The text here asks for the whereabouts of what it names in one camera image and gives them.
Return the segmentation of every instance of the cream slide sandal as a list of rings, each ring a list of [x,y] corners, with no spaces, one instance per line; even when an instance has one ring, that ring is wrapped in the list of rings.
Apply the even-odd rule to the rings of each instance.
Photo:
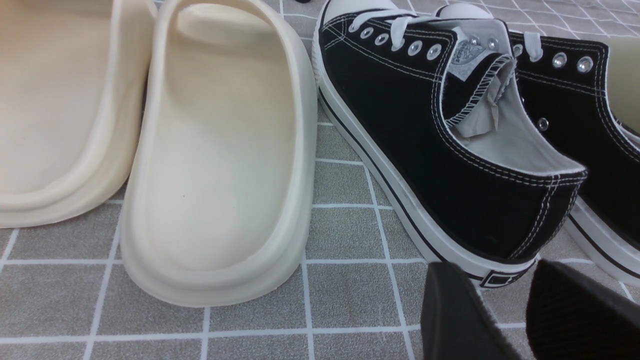
[[[151,0],[0,1],[0,227],[59,222],[129,175]]]
[[[307,242],[317,99],[296,32],[259,0],[167,0],[120,246],[131,279],[190,307],[285,282]]]

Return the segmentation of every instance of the grid pattern floor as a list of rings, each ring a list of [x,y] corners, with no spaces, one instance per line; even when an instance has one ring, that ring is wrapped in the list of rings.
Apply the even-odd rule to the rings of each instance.
[[[446,0],[394,0],[430,13]],[[546,35],[640,36],[639,0],[475,0],[513,29]],[[307,49],[323,0],[267,0]],[[279,289],[236,306],[190,309],[143,293],[118,249],[124,189],[75,219],[0,229],[0,359],[421,359],[427,263],[386,196],[320,110],[314,208],[306,256]],[[640,302],[565,231],[542,251]],[[482,291],[526,359],[530,271]]]

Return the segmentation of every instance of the shoelace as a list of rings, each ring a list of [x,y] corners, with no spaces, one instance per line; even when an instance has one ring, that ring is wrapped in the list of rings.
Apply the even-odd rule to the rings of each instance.
[[[539,33],[524,33],[524,47],[527,49],[531,62],[542,59],[542,42]]]
[[[376,19],[380,17],[396,17],[394,20],[388,20],[391,22],[391,44],[395,49],[398,49],[402,46],[402,40],[404,37],[404,32],[406,31],[406,27],[409,24],[416,24],[419,22],[429,22],[432,20],[439,19],[435,16],[418,16],[415,12],[411,12],[408,10],[381,10],[377,12],[367,12],[361,13],[353,19],[349,27],[350,32],[357,31],[362,24],[365,22]]]

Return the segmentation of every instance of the rubber sole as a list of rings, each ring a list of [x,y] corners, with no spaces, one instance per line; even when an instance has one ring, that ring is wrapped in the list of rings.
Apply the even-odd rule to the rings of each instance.
[[[580,197],[564,226],[602,270],[625,284],[640,287],[640,251],[618,236]]]
[[[428,261],[457,264],[475,285],[482,288],[499,288],[519,279],[536,260],[516,264],[499,263],[473,254],[457,244],[431,218],[402,175],[340,98],[324,69],[318,39],[325,7],[326,3],[316,24],[312,44],[312,64],[321,106],[378,181],[420,253]]]

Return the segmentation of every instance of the black canvas sneaker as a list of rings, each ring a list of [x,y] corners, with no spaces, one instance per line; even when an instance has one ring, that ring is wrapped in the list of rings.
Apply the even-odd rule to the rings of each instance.
[[[534,33],[512,33],[511,41],[520,54],[518,87],[531,120],[554,147],[589,170],[567,230],[603,270],[640,286],[640,136],[611,111],[609,46]],[[620,59],[634,72],[638,60]],[[625,84],[624,73],[609,80],[631,91],[640,85]],[[631,117],[637,121],[637,112]]]
[[[586,171],[527,118],[503,22],[329,0],[312,56],[327,115],[427,260],[485,288],[531,267]]]

